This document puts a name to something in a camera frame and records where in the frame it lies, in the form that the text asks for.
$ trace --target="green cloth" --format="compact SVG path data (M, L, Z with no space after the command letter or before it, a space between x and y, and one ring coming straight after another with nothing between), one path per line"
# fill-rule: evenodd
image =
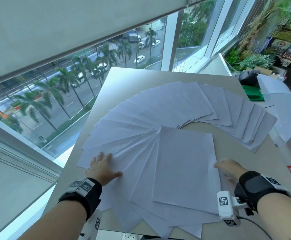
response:
M260 88L242 85L250 101L264 101Z

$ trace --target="forearm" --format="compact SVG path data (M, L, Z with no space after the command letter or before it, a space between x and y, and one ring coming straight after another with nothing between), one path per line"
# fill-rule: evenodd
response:
M258 214L274 240L291 240L291 198L271 193L258 202Z
M61 201L18 240L77 240L87 218L77 201Z

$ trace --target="road marking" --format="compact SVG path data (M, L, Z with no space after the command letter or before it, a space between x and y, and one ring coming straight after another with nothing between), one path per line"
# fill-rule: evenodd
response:
M42 125L42 123L41 123L40 125ZM39 126L39 125L37 125L37 126L36 126L35 128L33 128L33 129L36 129L38 126Z

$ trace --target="table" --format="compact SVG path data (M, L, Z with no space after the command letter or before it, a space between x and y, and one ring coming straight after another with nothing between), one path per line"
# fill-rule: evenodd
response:
M96 122L108 114L110 109L116 107L120 102L127 100L131 96L148 88L157 87L162 84L179 80L184 83L196 81L199 84L207 83L224 87L226 90L247 98L236 77L112 67L64 167L51 198L47 203L44 213L55 206L61 193L72 180L77 177L85 176L84 169L76 167L76 163L83 152L81 147L89 137L88 133L93 129L93 125ZM258 151L254 154L230 138L225 132L212 125L206 123L192 123L185 126L184 129L213 133L217 160L227 157L232 158L247 169L255 170L274 177L291 192L291 174L284 164L279 148L275 147L269 136L267 136ZM223 177L221 177L221 184L223 189L227 187ZM259 223L257 216L254 217L254 220ZM111 209L103 212L100 229L122 231L121 228L121 224L116 219ZM135 228L131 230L131 233L156 235L155 231L153 231L145 221L135 226ZM197 239L180 228L174 228L170 238L187 240ZM237 228L228 227L223 222L204 224L202 229L202 239L268 240L267 236L259 228L244 220L242 220L242 225Z

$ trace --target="black cable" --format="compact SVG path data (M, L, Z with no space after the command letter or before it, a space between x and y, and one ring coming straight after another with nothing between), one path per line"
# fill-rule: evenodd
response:
M259 224L257 224L256 222L254 222L254 221L252 221L252 220L250 220L249 218L246 218L246 217L242 217L242 216L238 216L237 217L238 219L244 219L244 220L248 220L248 221L250 221L250 222L252 222L253 224L255 224L256 226L258 226L271 240L273 240L272 238L271 238L271 236L259 225Z

